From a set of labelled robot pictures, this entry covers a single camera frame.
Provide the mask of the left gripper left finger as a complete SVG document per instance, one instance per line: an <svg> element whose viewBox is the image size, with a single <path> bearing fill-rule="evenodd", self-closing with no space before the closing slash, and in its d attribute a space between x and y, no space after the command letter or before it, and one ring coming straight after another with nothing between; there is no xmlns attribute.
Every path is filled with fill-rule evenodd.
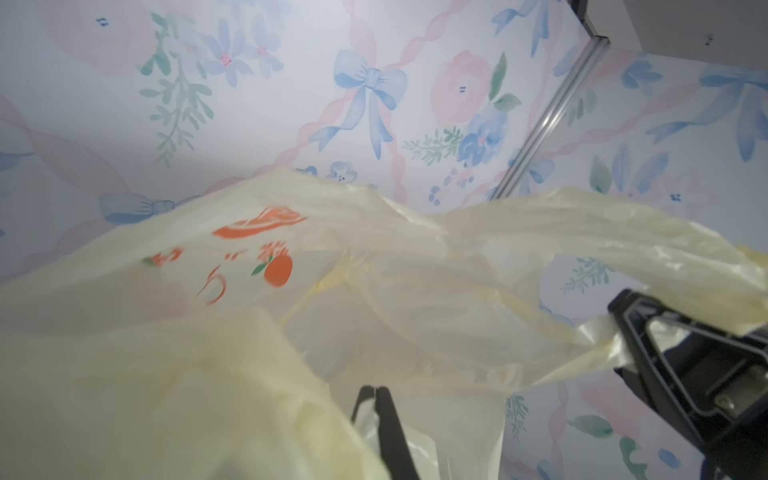
<svg viewBox="0 0 768 480"><path fill-rule="evenodd" d="M379 455L391 479L419 479L393 397L387 387L361 387L351 420L354 428Z"/></svg>

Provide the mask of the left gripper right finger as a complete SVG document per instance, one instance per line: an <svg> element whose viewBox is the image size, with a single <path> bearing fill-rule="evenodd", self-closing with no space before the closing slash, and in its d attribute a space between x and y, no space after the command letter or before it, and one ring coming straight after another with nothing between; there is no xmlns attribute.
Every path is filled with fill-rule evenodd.
<svg viewBox="0 0 768 480"><path fill-rule="evenodd" d="M607 310L632 393L704 455L703 479L767 476L767 329L736 336L623 290Z"/></svg>

